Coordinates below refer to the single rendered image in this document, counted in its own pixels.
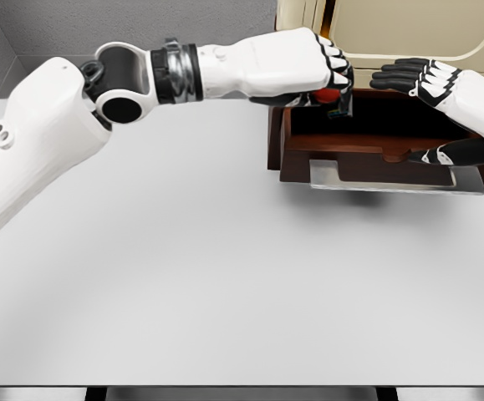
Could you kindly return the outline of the cream panelled door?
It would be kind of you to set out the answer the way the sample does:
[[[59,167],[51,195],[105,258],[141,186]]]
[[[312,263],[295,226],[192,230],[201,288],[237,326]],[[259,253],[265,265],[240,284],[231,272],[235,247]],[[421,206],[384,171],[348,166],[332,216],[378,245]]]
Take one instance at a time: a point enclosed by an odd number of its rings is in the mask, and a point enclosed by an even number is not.
[[[354,87],[398,58],[429,58],[484,76],[484,0],[277,0],[278,30],[307,27],[354,67]]]

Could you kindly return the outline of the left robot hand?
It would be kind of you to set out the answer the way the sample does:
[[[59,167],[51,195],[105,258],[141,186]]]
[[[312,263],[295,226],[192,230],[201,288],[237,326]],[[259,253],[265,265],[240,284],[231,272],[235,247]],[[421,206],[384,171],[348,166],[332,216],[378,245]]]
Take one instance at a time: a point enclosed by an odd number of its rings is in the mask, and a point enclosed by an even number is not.
[[[258,35],[240,42],[241,91],[256,103],[319,106],[319,89],[351,89],[354,71],[341,49],[308,28]]]

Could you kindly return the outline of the brown wooden cabinet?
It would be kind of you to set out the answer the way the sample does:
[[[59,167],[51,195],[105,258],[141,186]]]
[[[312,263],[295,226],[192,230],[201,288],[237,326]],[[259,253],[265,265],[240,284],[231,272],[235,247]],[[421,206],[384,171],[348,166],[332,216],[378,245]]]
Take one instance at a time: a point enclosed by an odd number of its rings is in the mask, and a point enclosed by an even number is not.
[[[449,185],[446,166],[408,160],[477,135],[421,100],[395,91],[356,89],[353,115],[329,119],[322,106],[269,111],[267,167],[282,182],[308,183],[310,160],[332,160],[346,182]]]

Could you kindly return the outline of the brown wooden drawer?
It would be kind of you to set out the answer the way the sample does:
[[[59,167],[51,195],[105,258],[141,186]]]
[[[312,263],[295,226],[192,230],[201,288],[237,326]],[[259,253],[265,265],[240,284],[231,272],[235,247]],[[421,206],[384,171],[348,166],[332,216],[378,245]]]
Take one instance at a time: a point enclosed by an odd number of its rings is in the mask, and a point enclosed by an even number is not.
[[[267,167],[288,183],[319,190],[484,194],[484,165],[427,165],[408,158],[471,133],[413,104],[394,116],[374,106],[351,118],[329,119],[318,109],[269,112]]]

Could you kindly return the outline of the red and black switch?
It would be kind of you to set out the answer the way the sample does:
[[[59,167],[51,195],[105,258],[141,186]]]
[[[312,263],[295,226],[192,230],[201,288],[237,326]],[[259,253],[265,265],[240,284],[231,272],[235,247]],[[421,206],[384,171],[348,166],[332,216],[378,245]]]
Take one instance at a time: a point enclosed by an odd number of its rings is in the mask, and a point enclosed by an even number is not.
[[[353,115],[351,89],[319,89],[312,93],[317,104],[320,104],[329,119],[351,117]]]

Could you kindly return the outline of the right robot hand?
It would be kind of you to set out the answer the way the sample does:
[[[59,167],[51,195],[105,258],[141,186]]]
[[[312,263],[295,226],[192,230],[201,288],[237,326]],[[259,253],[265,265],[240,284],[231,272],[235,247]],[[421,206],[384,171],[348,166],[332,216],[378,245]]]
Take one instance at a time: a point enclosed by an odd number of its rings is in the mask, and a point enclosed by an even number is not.
[[[373,73],[369,86],[416,97],[478,135],[412,152],[409,161],[427,165],[484,165],[484,76],[434,59],[399,58]]]

